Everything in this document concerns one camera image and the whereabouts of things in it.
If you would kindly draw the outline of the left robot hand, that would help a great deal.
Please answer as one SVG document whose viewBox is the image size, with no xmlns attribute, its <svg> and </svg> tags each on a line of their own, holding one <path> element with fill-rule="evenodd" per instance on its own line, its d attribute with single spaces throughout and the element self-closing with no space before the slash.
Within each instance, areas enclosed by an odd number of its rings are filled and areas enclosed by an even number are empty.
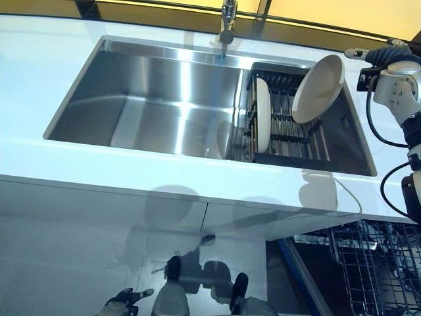
<svg viewBox="0 0 421 316">
<path fill-rule="evenodd" d="M 105 305 L 117 305 L 119 303 L 126 309 L 131 310 L 135 308 L 135 304 L 138 301 L 152 296 L 153 294 L 154 290 L 152 288 L 140 292 L 135 292 L 133 288 L 126 288 L 120 291 L 115 297 L 109 299 Z"/>
</svg>

